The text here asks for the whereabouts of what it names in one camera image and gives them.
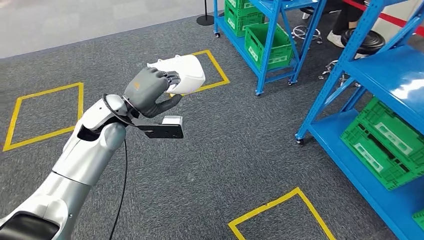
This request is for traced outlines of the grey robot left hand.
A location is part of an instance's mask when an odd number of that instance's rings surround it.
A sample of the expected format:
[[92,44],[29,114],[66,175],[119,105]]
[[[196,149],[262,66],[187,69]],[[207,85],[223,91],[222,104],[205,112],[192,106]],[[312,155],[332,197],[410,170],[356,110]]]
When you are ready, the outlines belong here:
[[155,67],[145,67],[130,81],[123,97],[141,115],[153,118],[180,102],[182,96],[176,93],[168,100],[156,102],[171,84],[178,84],[180,81],[175,71],[166,72]]

